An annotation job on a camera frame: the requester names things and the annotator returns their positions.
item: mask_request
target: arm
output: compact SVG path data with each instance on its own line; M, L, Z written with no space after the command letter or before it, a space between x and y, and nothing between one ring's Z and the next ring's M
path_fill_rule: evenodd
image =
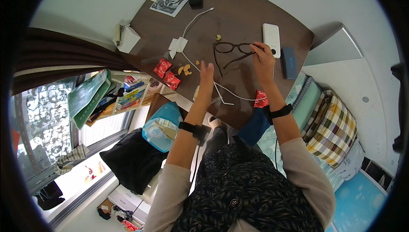
M263 91L267 94L270 111L276 112L287 105L272 77L276 60L269 46L261 42L254 42L254 44L264 49L261 50L255 45L250 45L253 51L256 52L253 55L254 71ZM273 124L280 145L301 137L300 130L291 113L273 118Z
M254 44L263 49L251 45L256 52L253 55L254 71L267 94L270 111L275 112L286 106L272 77L275 59L269 46L261 42L254 42ZM305 147L292 114L274 118L272 121L280 143L281 158L287 178L301 188L324 229L327 228L335 212L335 194L331 183Z
M197 94L196 101L193 103L184 120L185 122L192 125L202 125L207 108L212 100L213 73L213 64L209 63L209 66L206 68L205 62L202 61L200 66L199 93ZM175 142L169 151L166 163L190 169L193 155L195 154L196 150L196 145L197 139L193 137L191 132L179 130Z
M185 122L202 125L213 92L213 64L200 67L200 87L196 101L190 108ZM171 231L183 211L183 202L188 197L190 187L190 167L196 150L197 139L191 132L179 130L169 151L151 210L146 219L146 232Z

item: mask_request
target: blue plastic bag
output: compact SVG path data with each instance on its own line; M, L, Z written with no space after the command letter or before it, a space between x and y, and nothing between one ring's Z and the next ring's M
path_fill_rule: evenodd
M172 139L173 135L169 137L164 131L168 130L169 132L169 128L171 128L170 132L176 130L177 134L180 122L183 122L183 119L179 107L176 102L168 102L160 107L142 127L142 137L161 152L168 152L174 140Z

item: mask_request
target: checkered quilt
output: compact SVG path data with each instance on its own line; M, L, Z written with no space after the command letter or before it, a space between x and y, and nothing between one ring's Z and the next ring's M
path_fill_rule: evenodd
M309 152L337 167L357 138L355 118L331 90L322 92L301 132Z

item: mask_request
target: button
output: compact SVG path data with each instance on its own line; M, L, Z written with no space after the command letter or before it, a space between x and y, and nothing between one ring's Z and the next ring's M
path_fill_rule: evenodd
M237 200L237 199L233 199L233 200L230 202L230 205L231 205L231 206L236 206L237 203L238 203L238 200Z

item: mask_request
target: green bag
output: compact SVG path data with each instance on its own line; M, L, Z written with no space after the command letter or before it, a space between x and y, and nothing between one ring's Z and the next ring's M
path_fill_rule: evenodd
M68 94L69 118L80 130L111 85L111 71L103 70Z

